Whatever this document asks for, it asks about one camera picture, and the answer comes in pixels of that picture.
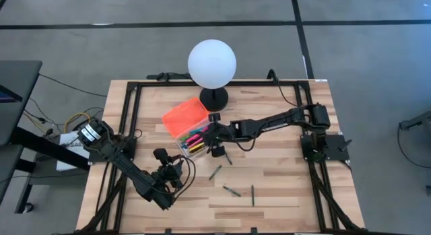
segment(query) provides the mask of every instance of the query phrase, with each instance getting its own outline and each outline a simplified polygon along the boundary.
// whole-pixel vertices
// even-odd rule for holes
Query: clear plastic container
[[[181,133],[180,135],[178,135],[175,138],[175,142],[176,144],[180,147],[181,152],[186,155],[189,158],[194,158],[194,157],[199,157],[201,154],[204,154],[208,147],[203,144],[202,147],[198,147],[198,150],[195,152],[190,152],[189,148],[187,148],[186,145],[186,140],[189,139],[190,137],[195,136],[196,134],[194,134],[194,132],[198,129],[203,129],[206,126],[209,125],[209,121],[207,119],[202,120],[201,122],[197,123],[196,125],[194,125],[193,127],[191,127],[189,130]],[[201,137],[199,136],[195,136],[194,139],[192,141],[190,141],[190,143],[203,143],[201,140]]]

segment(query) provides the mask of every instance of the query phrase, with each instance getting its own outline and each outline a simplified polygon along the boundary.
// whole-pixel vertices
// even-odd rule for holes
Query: wheel caster
[[[24,211],[22,213],[29,213],[34,209],[33,204],[26,203],[26,206],[24,207]]]

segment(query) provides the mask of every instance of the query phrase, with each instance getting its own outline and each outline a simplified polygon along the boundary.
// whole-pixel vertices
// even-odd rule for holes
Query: black desk
[[[0,61],[0,84],[22,97],[21,102],[0,103],[0,181],[11,178],[15,169],[33,173],[36,163],[20,159],[23,147],[85,171],[90,169],[86,158],[17,127],[41,67],[41,61]],[[28,179],[26,183],[16,213],[22,213],[24,210],[32,188],[30,181]],[[3,200],[8,185],[9,180],[0,184],[0,202]]]

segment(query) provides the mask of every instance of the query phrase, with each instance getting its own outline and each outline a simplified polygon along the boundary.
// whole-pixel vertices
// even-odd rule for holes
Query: yellow cable
[[[79,113],[76,113],[76,114],[74,114],[73,116],[71,116],[69,119],[67,119],[67,121],[66,121],[66,123],[65,123],[65,127],[63,128],[63,132],[64,132],[64,133],[66,133],[66,132],[67,132],[67,123],[69,123],[69,121],[70,121],[73,117],[75,117],[75,116],[81,116],[81,115],[85,115],[85,116],[87,117],[87,119],[88,119],[88,122],[90,123],[90,116],[89,116],[87,113],[79,112]]]
[[[41,124],[37,123],[37,121],[33,121],[33,119],[26,113],[23,113],[36,127],[39,129],[42,129],[41,131],[44,131],[45,133],[48,131],[46,128],[44,128]]]

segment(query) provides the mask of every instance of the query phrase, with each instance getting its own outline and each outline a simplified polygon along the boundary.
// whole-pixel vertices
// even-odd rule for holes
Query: wooden table
[[[123,108],[127,81],[112,81],[106,101],[103,120],[118,130]],[[222,123],[231,120],[261,119],[285,112],[292,105],[286,103],[276,86],[226,87],[229,103],[221,111]],[[292,87],[282,87],[286,98],[295,101]],[[314,103],[325,105],[329,111],[331,128],[328,133],[339,132],[339,124],[333,105],[329,84],[326,81],[310,80]],[[172,107],[194,96],[199,96],[200,87],[144,87],[139,103],[137,128],[143,131],[138,139],[135,164],[147,171],[159,165],[153,150],[166,148],[173,156],[180,153],[173,138],[166,132],[162,116]],[[130,122],[133,104],[129,108]],[[225,157],[213,158],[210,154],[197,158],[197,174],[192,187],[167,211],[162,211],[154,202],[141,198],[129,181],[123,208],[120,232],[250,232],[257,227],[259,232],[316,232],[319,231],[316,208],[308,172],[302,158],[300,127],[287,127],[262,134],[251,152],[241,151],[234,143],[224,143],[232,159],[229,165]],[[215,178],[208,180],[219,166],[223,168]],[[327,162],[333,196],[350,219],[364,226],[355,186],[350,171],[340,162]],[[85,226],[94,215],[96,200],[105,164],[91,167],[81,206],[77,228]],[[102,193],[102,201],[107,189]],[[242,197],[235,197],[222,188],[233,188]],[[255,187],[255,207],[251,205],[251,185]],[[327,227],[331,227],[327,203],[323,199]],[[113,225],[112,204],[108,228]]]

